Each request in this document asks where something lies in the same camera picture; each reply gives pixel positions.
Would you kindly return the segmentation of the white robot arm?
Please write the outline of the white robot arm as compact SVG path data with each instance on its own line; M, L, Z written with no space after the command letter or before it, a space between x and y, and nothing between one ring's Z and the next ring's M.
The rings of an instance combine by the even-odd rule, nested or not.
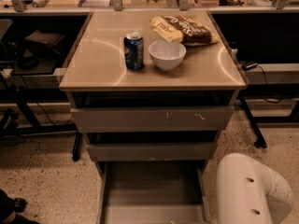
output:
M217 170L218 224L280 224L294 203L277 171L240 153L226 155Z

